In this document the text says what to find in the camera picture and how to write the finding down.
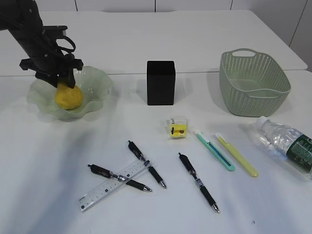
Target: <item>pen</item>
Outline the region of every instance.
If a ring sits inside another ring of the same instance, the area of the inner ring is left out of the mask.
[[[149,160],[146,160],[142,152],[138,149],[138,147],[132,142],[129,141],[128,145],[129,149],[132,151],[132,153],[135,154],[135,156],[142,160],[144,162],[144,165],[148,168],[148,171],[152,174],[152,176],[155,178],[155,180],[163,187],[167,188],[167,185],[165,184],[165,181],[160,177],[160,175],[157,173],[155,168],[150,164]]]
[[[240,165],[252,176],[257,177],[258,171],[243,157],[243,155],[231,145],[223,136],[219,133],[215,135],[218,141],[223,145],[225,149],[239,162]]]
[[[88,165],[88,167],[90,167],[91,172],[93,172],[94,174],[103,176],[105,178],[116,179],[116,180],[118,180],[119,182],[122,182],[122,183],[125,182],[128,179],[127,177],[125,177],[123,175],[114,174],[113,172],[111,172],[111,171],[109,171],[107,169],[104,169],[102,167],[99,167],[99,166],[97,166],[95,164]],[[151,192],[152,191],[146,185],[141,184],[139,182],[136,182],[135,180],[132,180],[132,179],[130,179],[126,184],[130,185],[130,186],[132,186],[134,188],[140,189],[142,191],[145,191],[145,192]]]
[[[179,153],[179,158],[182,161],[183,165],[185,166],[186,170],[191,174],[191,176],[194,178],[194,180],[196,181],[196,185],[199,187],[201,193],[205,196],[205,198],[207,199],[209,205],[218,213],[220,213],[220,210],[218,208],[218,206],[216,205],[215,200],[213,199],[213,197],[210,195],[210,193],[208,192],[208,190],[206,189],[205,185],[203,184],[203,182],[201,182],[200,178],[197,177],[196,175],[196,171],[194,169],[194,167],[191,165],[189,159],[185,156],[182,155],[181,153]]]

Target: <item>green plastic basket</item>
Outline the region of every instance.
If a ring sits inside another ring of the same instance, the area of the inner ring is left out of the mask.
[[[233,55],[238,51],[249,51],[254,55]],[[225,105],[237,116],[270,116],[282,105],[291,90],[278,63],[271,56],[251,49],[237,49],[222,54],[219,82]]]

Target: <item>black pen holder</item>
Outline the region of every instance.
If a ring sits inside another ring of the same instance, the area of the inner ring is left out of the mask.
[[[173,105],[175,101],[176,69],[173,61],[147,62],[147,104]]]

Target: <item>basket handle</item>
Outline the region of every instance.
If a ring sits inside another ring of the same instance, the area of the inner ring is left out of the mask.
[[[253,56],[248,56],[248,57],[254,57],[257,53],[259,53],[259,52],[257,52],[256,50],[252,50],[252,49],[248,49],[248,48],[240,48],[240,49],[232,50],[232,51],[230,51],[230,52],[232,53],[232,56],[235,56],[235,55],[233,55],[233,53],[239,52],[239,51],[248,51],[248,52],[254,53]]]
[[[270,91],[271,93],[275,93],[276,96],[273,96],[273,97],[260,97],[260,96],[257,96],[257,95],[252,95],[252,93],[255,93],[255,92],[257,92],[257,91],[260,91],[260,90],[248,91],[248,92],[246,92],[245,94],[246,94],[248,97],[250,97],[250,98],[265,98],[265,99],[267,99],[267,98],[277,98],[277,97],[279,97],[280,94],[281,94],[279,91],[275,91],[275,90],[272,90],[272,89],[261,89],[261,91]]]

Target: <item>yellow ball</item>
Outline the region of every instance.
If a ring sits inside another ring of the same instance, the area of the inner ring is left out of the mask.
[[[64,83],[58,83],[57,92],[55,94],[55,103],[64,110],[72,110],[82,104],[82,91],[78,86],[74,88],[68,87]]]

